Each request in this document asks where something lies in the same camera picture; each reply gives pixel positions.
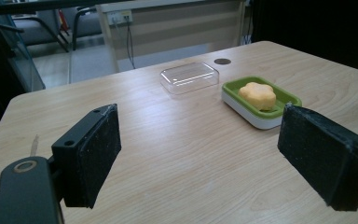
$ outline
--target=soap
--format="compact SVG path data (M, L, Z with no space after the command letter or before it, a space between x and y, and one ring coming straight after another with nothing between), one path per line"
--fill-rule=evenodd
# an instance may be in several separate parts
M257 110L271 110L275 106L276 95L270 85L249 82L240 88L238 95Z

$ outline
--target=cable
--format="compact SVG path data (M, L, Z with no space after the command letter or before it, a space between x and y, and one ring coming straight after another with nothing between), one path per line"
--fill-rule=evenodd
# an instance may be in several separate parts
M128 30L130 30L130 26L129 26L129 21L128 21L128 18L127 17L125 17L125 19L126 19L126 21L127 21L127 31ZM135 64L134 64L134 62L133 62L133 56L131 57L130 56L130 54L129 54L129 46L128 46L128 41L127 41L127 43L124 41L124 37L123 37L123 35L121 34L121 32L120 32L120 30L118 29L118 26L117 26L117 23L116 23L116 21L115 20L112 20L113 21L113 24L115 25L115 27L116 27L116 30L117 30L117 33L118 33L118 36L119 36L119 38L120 38L120 41L122 42L122 44L123 44L123 46L126 46L126 48L127 48L127 53L128 53L128 57L129 57L129 60L130 60L130 62L131 62L131 65L132 65L132 68L133 69L135 69Z
M250 9L251 9L251 14L249 17L248 32L245 36L245 45L250 44L251 40L252 40L251 37L249 36L251 33L251 25L252 25L252 17L253 17L253 6L252 5L250 6Z
M124 19L127 22L127 54L129 55L129 59L131 61L133 69L135 69L135 63L133 61L133 45L132 45L132 33L130 29L130 21L127 16L125 16Z

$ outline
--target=soap dish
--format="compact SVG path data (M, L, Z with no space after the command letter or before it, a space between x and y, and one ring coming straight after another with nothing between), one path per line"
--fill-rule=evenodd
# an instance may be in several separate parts
M206 63L190 63L164 70L160 83L172 94L182 94L219 83L219 72Z
M260 111L238 95L240 88L249 82L267 84L272 87L277 98L275 106L270 111ZM243 77L229 81L223 84L222 89L223 101L258 129L266 130L281 125L284 106L287 103L302 106L298 97L262 77Z

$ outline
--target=wooden table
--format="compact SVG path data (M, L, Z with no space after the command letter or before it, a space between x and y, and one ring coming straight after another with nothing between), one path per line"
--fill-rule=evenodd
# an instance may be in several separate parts
M213 63L227 58L230 64ZM167 68L205 62L220 83L182 95L159 84ZM89 111L118 104L122 150L94 209L66 223L358 223L326 207L261 131L221 100L221 86L261 76L358 133L358 70L270 42L225 49L14 98L0 122L0 172L50 146Z

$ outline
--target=transparent plastic box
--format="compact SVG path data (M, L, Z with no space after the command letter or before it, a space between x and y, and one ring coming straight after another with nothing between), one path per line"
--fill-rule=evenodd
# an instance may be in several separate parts
M206 63L190 63L160 74L160 83L172 94L182 94L219 83L219 72Z

